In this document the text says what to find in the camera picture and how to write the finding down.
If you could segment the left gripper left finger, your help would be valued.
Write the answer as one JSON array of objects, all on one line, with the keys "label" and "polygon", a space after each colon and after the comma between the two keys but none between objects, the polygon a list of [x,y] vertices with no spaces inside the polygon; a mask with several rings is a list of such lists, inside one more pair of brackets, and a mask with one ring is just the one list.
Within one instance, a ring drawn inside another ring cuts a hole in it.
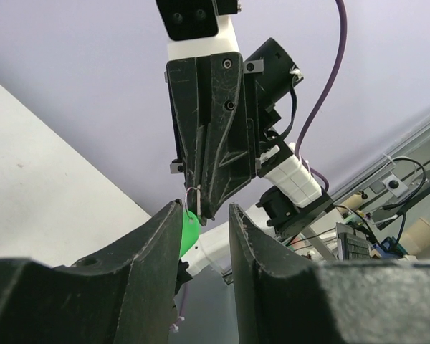
[{"label": "left gripper left finger", "polygon": [[166,343],[182,223],[175,200],[72,266],[0,259],[0,343]]}]

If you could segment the silver key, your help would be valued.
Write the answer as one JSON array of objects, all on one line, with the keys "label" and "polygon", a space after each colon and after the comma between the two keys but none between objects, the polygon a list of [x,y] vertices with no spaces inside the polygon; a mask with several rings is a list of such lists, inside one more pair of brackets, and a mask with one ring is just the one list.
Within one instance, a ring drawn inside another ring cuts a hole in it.
[{"label": "silver key", "polygon": [[201,214],[201,185],[196,187],[196,215],[200,224],[203,224],[204,217]]}]

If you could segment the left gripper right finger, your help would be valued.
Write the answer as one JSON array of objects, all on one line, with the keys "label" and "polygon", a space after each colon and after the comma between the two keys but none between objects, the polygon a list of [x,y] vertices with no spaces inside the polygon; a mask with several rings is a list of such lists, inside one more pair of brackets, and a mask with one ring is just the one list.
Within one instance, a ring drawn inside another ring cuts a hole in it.
[{"label": "left gripper right finger", "polygon": [[312,262],[236,204],[229,241],[241,343],[430,343],[430,261]]}]

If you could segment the metal keyring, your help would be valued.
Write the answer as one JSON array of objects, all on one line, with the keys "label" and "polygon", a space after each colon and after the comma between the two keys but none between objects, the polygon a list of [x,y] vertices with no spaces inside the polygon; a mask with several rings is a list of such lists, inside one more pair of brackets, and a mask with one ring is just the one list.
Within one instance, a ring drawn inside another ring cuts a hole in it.
[{"label": "metal keyring", "polygon": [[184,209],[187,214],[192,213],[196,218],[196,187],[187,188],[184,196]]}]

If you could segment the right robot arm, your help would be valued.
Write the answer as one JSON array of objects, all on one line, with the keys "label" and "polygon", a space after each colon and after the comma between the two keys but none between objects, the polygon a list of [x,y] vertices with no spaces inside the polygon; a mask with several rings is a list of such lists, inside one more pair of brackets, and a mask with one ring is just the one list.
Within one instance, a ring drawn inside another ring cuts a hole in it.
[{"label": "right robot arm", "polygon": [[272,185],[250,211],[269,234],[293,238],[330,204],[326,186],[274,129],[277,101],[296,100],[302,81],[276,40],[249,57],[231,45],[172,43],[165,76],[177,152],[171,172],[185,179],[190,224],[205,225],[256,177]]}]

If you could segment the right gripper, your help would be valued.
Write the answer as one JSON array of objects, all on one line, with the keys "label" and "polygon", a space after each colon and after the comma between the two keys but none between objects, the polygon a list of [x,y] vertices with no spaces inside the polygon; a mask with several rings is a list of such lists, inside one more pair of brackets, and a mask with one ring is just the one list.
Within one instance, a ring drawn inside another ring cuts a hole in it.
[{"label": "right gripper", "polygon": [[183,174],[186,188],[201,185],[207,219],[259,173],[259,157],[280,119],[274,104],[283,96],[283,82],[273,83],[279,70],[264,59],[243,60],[238,52],[166,66],[176,137],[171,173]]}]

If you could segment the black keyboard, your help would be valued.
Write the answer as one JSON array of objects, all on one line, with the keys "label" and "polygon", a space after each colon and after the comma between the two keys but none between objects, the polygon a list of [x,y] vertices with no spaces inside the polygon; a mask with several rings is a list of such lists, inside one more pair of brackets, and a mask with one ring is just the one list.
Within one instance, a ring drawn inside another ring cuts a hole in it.
[{"label": "black keyboard", "polygon": [[337,223],[335,229],[338,240],[338,259],[340,261],[367,260],[371,258],[369,241],[355,235],[353,228]]}]

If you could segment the green key tag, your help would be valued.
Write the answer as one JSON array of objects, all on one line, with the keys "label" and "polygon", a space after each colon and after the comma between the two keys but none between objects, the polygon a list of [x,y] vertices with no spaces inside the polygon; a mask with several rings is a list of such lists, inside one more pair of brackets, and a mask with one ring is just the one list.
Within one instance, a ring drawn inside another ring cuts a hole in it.
[{"label": "green key tag", "polygon": [[183,212],[183,226],[179,257],[182,258],[199,239],[201,225],[197,215],[191,211]]}]

